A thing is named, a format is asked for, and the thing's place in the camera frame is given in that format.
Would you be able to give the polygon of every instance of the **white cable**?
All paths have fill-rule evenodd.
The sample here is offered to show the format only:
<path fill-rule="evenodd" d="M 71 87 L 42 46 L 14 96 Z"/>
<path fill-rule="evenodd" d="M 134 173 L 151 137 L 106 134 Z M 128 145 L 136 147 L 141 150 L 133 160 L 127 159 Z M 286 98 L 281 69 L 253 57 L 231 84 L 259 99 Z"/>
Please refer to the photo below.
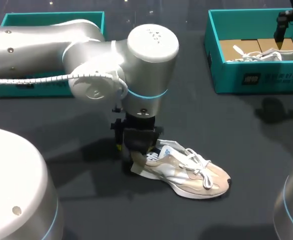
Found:
<path fill-rule="evenodd" d="M 128 85 L 119 78 L 118 72 L 116 72 L 116 77 L 109 73 L 83 73 L 83 74 L 65 74 L 59 76 L 49 76 L 49 77 L 41 77 L 41 78 L 29 78 L 29 79 L 0 79 L 0 85 L 24 85 L 24 84 L 43 84 L 43 83 L 51 83 L 51 82 L 59 82 L 66 81 L 71 79 L 78 78 L 104 78 L 104 79 L 112 79 L 114 81 L 118 81 L 121 84 L 122 94 L 121 99 L 123 99 L 128 94 Z"/>

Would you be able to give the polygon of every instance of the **robotic arm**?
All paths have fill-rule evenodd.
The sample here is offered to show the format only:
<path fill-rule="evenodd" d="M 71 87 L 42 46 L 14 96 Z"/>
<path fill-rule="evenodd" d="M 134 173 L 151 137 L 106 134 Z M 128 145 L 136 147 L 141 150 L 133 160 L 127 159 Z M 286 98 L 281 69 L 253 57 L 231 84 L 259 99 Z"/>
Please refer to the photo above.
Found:
<path fill-rule="evenodd" d="M 280 12 L 276 21 L 277 27 L 274 33 L 274 40 L 277 44 L 278 49 L 280 50 L 285 38 L 286 30 L 289 27 L 289 23 L 293 22 L 293 10 Z"/>
<path fill-rule="evenodd" d="M 119 150 L 146 154 L 162 133 L 155 127 L 179 51 L 177 37 L 155 24 L 134 28 L 127 39 L 105 41 L 88 20 L 50 26 L 0 27 L 0 83 L 68 80 L 72 94 L 89 102 L 119 96 L 125 119 L 111 125 Z M 67 75 L 12 79 L 36 73 Z"/>

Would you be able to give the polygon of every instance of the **blue light ring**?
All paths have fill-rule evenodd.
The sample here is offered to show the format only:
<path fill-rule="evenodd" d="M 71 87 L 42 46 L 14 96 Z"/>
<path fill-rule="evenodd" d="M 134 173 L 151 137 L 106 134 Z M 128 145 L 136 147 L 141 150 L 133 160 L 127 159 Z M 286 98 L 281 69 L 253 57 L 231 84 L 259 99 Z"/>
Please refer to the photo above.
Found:
<path fill-rule="evenodd" d="M 283 187 L 283 203 L 284 203 L 284 208 L 287 213 L 287 216 L 293 224 L 293 218 L 289 213 L 289 209 L 288 209 L 287 202 L 286 202 L 286 184 L 287 184 L 288 179 L 289 179 L 289 176 L 286 178 L 285 183 L 284 183 L 284 187 Z"/>
<path fill-rule="evenodd" d="M 143 95 L 140 95 L 140 94 L 137 94 L 133 91 L 131 91 L 130 89 L 128 89 L 128 92 L 130 94 L 132 94 L 133 96 L 137 97 L 137 98 L 140 98 L 140 99 L 157 99 L 157 98 L 160 98 L 162 97 L 164 94 L 167 93 L 168 90 L 165 90 L 163 93 L 159 94 L 159 95 L 156 95 L 156 96 L 143 96 Z"/>

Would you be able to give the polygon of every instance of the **cardboard box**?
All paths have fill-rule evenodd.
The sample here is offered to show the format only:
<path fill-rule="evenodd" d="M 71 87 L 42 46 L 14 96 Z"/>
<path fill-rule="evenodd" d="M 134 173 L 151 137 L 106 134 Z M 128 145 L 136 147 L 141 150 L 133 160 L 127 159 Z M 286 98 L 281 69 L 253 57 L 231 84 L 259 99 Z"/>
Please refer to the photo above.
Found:
<path fill-rule="evenodd" d="M 105 33 L 105 13 L 97 12 L 43 12 L 43 13 L 8 13 L 4 16 L 1 27 L 4 26 L 48 26 L 76 19 L 86 19 L 95 23 Z M 62 72 L 43 72 L 26 78 L 44 78 L 65 74 Z M 72 97 L 68 81 L 43 84 L 0 85 L 0 98 L 7 97 Z"/>
<path fill-rule="evenodd" d="M 276 19 L 286 10 L 291 9 L 209 10 L 204 46 L 218 94 L 293 92 L 293 60 L 227 62 L 241 58 L 233 45 L 245 53 L 278 49 L 273 39 Z M 293 24 L 285 38 L 281 50 L 293 50 Z"/>

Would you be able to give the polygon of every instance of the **dark table surface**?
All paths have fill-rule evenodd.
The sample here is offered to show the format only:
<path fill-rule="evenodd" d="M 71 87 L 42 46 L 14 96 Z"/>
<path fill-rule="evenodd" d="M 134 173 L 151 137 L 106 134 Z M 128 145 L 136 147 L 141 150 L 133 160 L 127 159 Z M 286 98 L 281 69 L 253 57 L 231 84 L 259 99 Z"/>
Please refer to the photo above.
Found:
<path fill-rule="evenodd" d="M 277 239 L 272 213 L 293 165 L 293 95 L 217 95 L 203 37 L 208 9 L 289 7 L 289 0 L 52 3 L 0 0 L 0 23 L 11 12 L 105 11 L 112 40 L 145 23 L 176 33 L 180 52 L 157 124 L 164 126 L 163 138 L 194 149 L 233 180 L 227 198 L 181 198 L 163 182 L 122 173 L 110 130 L 118 117 L 112 106 L 1 99 L 0 128 L 28 139 L 47 161 L 64 208 L 64 240 Z"/>

